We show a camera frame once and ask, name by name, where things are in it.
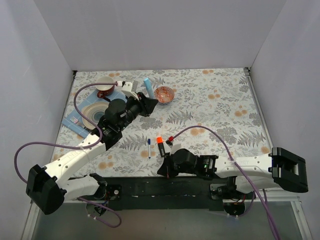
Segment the light blue marker pen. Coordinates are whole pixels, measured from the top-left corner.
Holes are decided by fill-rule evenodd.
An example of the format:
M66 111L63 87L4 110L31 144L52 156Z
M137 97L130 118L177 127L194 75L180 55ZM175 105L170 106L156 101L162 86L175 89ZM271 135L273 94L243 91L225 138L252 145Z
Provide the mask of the light blue marker pen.
M154 90L153 90L153 87L152 87L152 84L151 84L151 81L150 79L147 77L143 80L143 83L144 83L144 86L146 88L146 91L148 93L148 96L151 98L151 99L155 99L155 95L154 95Z

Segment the black orange marker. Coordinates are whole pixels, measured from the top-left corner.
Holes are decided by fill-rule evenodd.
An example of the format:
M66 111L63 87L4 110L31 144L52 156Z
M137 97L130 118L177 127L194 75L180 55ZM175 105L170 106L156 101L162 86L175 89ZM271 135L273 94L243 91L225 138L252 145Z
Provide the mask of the black orange marker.
M160 152L160 156L163 158L165 157L166 155L166 150L165 150L165 147L164 147L164 144L162 142L158 143L158 149L159 149L159 152Z

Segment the orange pen cap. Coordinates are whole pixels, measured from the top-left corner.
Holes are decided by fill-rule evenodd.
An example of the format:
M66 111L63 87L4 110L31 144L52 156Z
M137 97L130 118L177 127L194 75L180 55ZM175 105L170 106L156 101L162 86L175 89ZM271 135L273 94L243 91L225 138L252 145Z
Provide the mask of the orange pen cap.
M156 138L156 141L157 141L157 144L162 144L162 143L163 143L163 139L162 139L161 136L160 136L160 137L157 137L157 138Z

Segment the thin white pen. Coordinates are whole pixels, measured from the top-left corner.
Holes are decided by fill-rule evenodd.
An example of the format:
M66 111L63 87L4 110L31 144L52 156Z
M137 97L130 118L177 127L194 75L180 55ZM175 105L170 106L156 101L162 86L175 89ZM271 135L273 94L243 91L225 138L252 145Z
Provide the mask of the thin white pen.
M148 158L151 158L151 139L148 138L147 139L147 143L148 143Z

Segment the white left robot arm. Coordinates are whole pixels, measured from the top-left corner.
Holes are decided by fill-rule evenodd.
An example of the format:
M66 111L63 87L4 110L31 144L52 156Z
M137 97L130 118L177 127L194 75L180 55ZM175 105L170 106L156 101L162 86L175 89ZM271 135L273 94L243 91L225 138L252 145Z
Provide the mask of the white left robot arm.
M102 176L91 173L73 179L72 175L113 147L122 138L122 131L137 116L150 116L157 103L157 99L141 92L131 94L127 100L112 100L97 127L75 150L43 167L36 164L29 170L26 194L46 215L55 212L66 200L82 196L103 199L107 182Z

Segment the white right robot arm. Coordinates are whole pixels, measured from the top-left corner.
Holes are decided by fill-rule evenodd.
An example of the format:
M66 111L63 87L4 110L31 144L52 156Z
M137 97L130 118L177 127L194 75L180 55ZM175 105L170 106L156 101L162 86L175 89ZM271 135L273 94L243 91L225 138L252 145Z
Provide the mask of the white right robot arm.
M293 193L308 192L307 168L304 158L281 147L270 153L251 157L194 155L185 148L168 153L157 171L158 175L174 178L192 174L204 180L234 178L226 186L227 195L237 199L255 189L282 188Z

